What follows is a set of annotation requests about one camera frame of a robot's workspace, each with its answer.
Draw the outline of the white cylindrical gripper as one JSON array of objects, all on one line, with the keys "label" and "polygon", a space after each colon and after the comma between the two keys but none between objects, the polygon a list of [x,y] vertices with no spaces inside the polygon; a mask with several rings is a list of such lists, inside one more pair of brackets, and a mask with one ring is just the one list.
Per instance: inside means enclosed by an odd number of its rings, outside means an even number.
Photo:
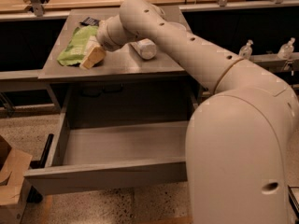
[{"label": "white cylindrical gripper", "polygon": [[91,69],[104,60],[106,51],[121,49],[125,44],[134,41],[135,35],[123,27],[119,15],[100,21],[96,37],[92,35],[87,42],[79,67]]}]

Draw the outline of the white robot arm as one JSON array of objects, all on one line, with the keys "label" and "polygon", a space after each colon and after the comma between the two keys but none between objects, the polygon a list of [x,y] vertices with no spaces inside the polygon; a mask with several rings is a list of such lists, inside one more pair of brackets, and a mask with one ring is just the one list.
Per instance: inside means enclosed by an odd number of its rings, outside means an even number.
[{"label": "white robot arm", "polygon": [[99,22],[96,38],[108,51],[147,38],[211,91],[186,133],[193,224],[290,224],[286,146],[298,100],[288,83],[177,28],[144,0],[125,0]]}]

